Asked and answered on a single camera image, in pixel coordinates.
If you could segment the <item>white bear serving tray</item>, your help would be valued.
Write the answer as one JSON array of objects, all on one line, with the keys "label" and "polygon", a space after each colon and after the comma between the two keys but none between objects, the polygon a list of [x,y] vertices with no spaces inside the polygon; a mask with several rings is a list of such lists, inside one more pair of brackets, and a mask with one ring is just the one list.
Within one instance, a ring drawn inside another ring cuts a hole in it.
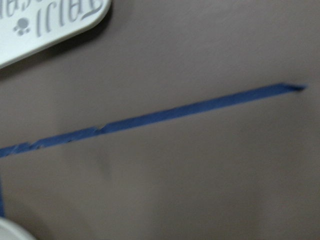
[{"label": "white bear serving tray", "polygon": [[2,0],[0,67],[92,29],[107,15],[111,3],[110,0]]}]

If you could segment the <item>beige round plate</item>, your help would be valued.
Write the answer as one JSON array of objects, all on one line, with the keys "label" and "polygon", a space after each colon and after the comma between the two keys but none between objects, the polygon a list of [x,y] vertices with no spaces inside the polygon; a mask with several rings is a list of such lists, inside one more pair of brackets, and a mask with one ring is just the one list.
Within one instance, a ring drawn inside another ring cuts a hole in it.
[{"label": "beige round plate", "polygon": [[36,240],[36,238],[20,225],[1,217],[0,240]]}]

